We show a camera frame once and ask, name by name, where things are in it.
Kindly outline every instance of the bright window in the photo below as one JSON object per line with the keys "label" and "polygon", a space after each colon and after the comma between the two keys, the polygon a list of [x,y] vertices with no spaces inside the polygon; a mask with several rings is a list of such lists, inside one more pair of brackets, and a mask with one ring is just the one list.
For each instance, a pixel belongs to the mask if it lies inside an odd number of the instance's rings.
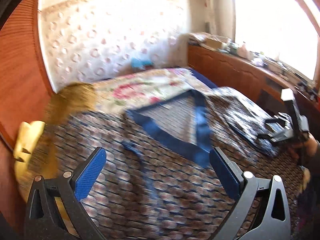
{"label": "bright window", "polygon": [[295,0],[236,0],[236,43],[314,79],[318,35]]}

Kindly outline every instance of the bed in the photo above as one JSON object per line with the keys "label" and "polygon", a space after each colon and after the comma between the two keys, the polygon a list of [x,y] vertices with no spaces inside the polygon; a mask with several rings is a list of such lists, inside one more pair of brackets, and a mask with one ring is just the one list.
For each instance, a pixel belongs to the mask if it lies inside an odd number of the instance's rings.
{"label": "bed", "polygon": [[[206,120],[205,129],[199,128],[203,124],[195,123],[199,113]],[[199,141],[201,149],[215,145],[242,170],[249,170],[257,177],[280,175],[286,187],[294,232],[295,195],[302,170],[287,153],[279,153],[268,142],[255,139],[257,132],[278,128],[265,127],[264,119],[269,115],[238,91],[217,88],[201,74],[185,68],[155,69],[95,84],[73,84],[54,95],[47,108],[43,134],[26,171],[17,178],[24,199],[36,175],[52,178],[73,170],[95,147],[102,146],[107,149],[107,164],[82,204],[106,237],[146,234],[149,239],[207,239],[234,201],[227,196],[212,169],[207,169],[205,163],[197,163],[192,152],[190,159],[182,158],[184,152],[179,151],[183,147],[166,144],[156,134],[152,137],[152,130],[135,116],[140,120],[152,118],[162,132],[166,131],[167,137],[168,134],[175,137],[177,145],[187,143],[194,147]],[[241,130],[245,138],[231,127]],[[166,198],[160,213],[150,208],[151,200],[142,193],[148,190],[143,189],[137,175],[141,171],[135,166],[135,157],[122,150],[121,142],[126,140],[134,141],[142,152],[148,152],[144,162],[154,167],[146,173],[147,177],[152,178],[160,196]],[[256,200],[238,235],[248,230],[258,204]]]}

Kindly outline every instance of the human hand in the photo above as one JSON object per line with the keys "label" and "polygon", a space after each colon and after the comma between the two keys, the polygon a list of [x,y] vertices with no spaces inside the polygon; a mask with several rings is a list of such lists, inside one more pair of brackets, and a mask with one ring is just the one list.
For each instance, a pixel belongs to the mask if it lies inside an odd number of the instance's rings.
{"label": "human hand", "polygon": [[306,142],[303,143],[297,143],[297,144],[293,144],[288,148],[288,152],[291,154],[291,157],[295,160],[299,159],[299,155],[296,152],[296,149],[301,148],[302,146],[305,146],[306,148],[306,154],[309,157],[313,157],[318,149],[318,142],[316,141],[316,139],[313,137],[313,135],[311,133],[309,133],[309,139]]}

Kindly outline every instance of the patterned wallpaper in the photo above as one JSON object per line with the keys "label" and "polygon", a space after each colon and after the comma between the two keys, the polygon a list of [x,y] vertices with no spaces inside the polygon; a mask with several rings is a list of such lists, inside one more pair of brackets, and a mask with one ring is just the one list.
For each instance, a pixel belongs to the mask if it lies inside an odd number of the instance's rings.
{"label": "patterned wallpaper", "polygon": [[188,0],[67,0],[43,9],[39,35],[53,89],[132,73],[132,58],[185,65],[188,17]]}

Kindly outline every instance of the blue gripper pad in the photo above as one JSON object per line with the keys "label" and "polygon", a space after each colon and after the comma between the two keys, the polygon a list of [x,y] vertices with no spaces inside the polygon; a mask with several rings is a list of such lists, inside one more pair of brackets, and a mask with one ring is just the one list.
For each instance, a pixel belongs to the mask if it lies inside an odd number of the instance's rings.
{"label": "blue gripper pad", "polygon": [[106,163],[106,158],[105,149],[100,148],[76,180],[74,192],[78,201],[88,196],[93,184]]}
{"label": "blue gripper pad", "polygon": [[[224,190],[228,196],[235,201],[240,198],[240,182],[220,156],[216,149],[212,149],[209,153],[210,164],[213,170],[216,172],[218,179],[220,180]],[[229,165],[233,165],[230,160],[227,159]]]}

